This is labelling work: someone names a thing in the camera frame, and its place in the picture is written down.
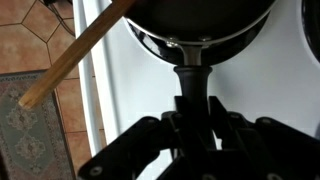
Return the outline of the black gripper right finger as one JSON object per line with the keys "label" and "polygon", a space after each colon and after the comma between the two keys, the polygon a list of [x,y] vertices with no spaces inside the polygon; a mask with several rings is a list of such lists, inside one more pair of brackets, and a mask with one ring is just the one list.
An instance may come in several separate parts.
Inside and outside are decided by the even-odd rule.
{"label": "black gripper right finger", "polygon": [[320,141],[270,117],[254,123],[209,97],[210,118],[223,150],[244,154],[253,168],[248,180],[319,180]]}

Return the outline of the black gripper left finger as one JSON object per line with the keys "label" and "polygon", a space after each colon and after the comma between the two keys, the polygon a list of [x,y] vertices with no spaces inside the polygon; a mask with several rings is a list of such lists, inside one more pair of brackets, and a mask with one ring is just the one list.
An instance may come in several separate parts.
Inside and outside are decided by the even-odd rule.
{"label": "black gripper left finger", "polygon": [[78,180],[136,180],[162,150],[180,149],[176,115],[190,103],[176,96],[175,104],[177,110],[165,112],[161,119],[145,116],[134,123],[80,168]]}

